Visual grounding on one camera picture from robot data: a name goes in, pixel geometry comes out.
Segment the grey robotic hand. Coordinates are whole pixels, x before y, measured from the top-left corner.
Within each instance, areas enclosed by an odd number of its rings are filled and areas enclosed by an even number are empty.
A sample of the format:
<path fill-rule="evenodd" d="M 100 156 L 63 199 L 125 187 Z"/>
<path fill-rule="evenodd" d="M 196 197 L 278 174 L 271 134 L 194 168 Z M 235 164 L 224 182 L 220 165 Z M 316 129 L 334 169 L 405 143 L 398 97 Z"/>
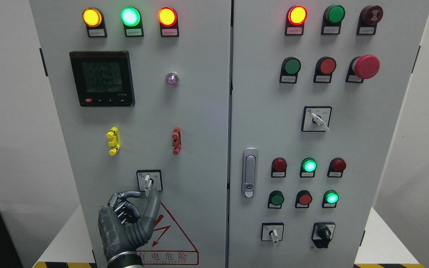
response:
<path fill-rule="evenodd" d="M 144 214 L 128 201 L 143 193 L 126 191 L 112 194 L 105 207 L 99 210 L 98 226 L 104 254 L 108 261 L 126 251 L 136 251 L 151 239 L 161 205 L 160 192 L 150 193 Z"/>

